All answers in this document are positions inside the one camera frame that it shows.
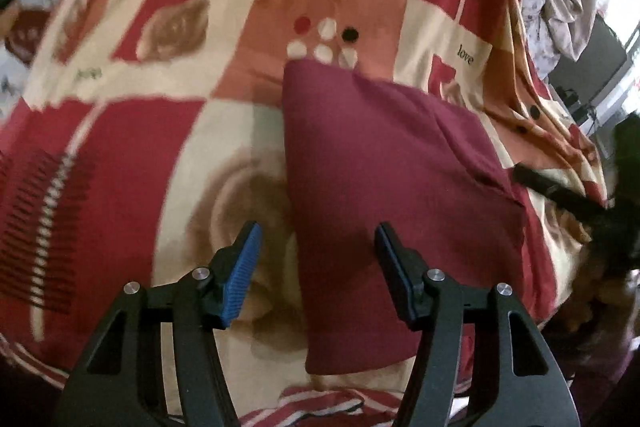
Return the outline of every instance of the brown shell print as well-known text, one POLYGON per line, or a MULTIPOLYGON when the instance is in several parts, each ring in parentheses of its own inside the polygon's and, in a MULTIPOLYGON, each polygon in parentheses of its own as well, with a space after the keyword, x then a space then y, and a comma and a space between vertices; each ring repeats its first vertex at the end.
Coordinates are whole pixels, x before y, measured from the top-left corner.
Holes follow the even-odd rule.
POLYGON ((199 50, 207 39, 209 1, 160 8, 146 22, 136 47, 141 62, 163 62, 199 50))

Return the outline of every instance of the patterned bedsheet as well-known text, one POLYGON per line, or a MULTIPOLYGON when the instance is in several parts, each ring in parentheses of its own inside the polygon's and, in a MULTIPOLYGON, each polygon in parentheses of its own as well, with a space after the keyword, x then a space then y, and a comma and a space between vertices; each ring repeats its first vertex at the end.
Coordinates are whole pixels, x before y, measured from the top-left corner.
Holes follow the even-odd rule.
MULTIPOLYGON (((265 247, 240 320, 216 334, 239 414, 292 385, 402 391, 411 361, 305 372, 284 65, 314 57, 463 105, 505 169, 524 161, 602 200, 595 149, 524 35, 519 0, 62 0, 0 134, 0 351, 62 387, 124 283, 177 280, 251 218, 265 247)), ((548 256, 560 303, 587 237, 537 195, 522 201, 523 263, 548 256)))

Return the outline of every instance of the red dot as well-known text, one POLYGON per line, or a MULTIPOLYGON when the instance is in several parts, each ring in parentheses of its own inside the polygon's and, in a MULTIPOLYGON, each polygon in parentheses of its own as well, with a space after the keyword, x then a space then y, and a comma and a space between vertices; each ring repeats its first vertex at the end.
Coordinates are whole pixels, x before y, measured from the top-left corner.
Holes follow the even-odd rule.
POLYGON ((311 19, 306 16, 298 17, 293 23, 293 29, 298 35, 304 35, 311 28, 311 19))

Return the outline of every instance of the folded maroon fabric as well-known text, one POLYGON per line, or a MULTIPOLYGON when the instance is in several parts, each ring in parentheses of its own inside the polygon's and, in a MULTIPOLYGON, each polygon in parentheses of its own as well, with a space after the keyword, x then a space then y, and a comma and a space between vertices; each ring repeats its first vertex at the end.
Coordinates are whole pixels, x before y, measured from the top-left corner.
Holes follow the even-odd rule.
MULTIPOLYGON (((374 256, 381 221, 460 283, 523 294, 524 208, 475 115, 309 60, 287 66, 282 108, 309 373, 416 353, 419 334, 397 318, 374 256)), ((460 378, 470 376, 469 331, 463 340, 460 378)))

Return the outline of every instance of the silver screw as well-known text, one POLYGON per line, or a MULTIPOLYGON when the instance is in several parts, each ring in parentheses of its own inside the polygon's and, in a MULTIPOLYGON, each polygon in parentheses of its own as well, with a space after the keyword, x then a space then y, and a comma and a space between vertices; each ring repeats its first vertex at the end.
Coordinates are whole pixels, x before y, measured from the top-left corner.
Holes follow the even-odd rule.
POLYGON ((495 289, 498 290, 498 293, 500 295, 504 295, 505 297, 508 297, 513 293, 513 288, 509 286, 506 282, 498 282, 495 289))
POLYGON ((124 285, 124 293, 127 295, 133 295, 134 293, 138 293, 140 291, 140 283, 131 281, 124 285))
POLYGON ((435 282, 440 282, 444 280, 444 272, 442 270, 438 270, 437 268, 431 268, 427 272, 427 277, 435 282))
POLYGON ((199 268, 196 268, 194 271, 191 272, 191 276, 196 281, 204 281, 207 277, 209 277, 209 275, 210 275, 209 268, 204 266, 200 266, 199 268))

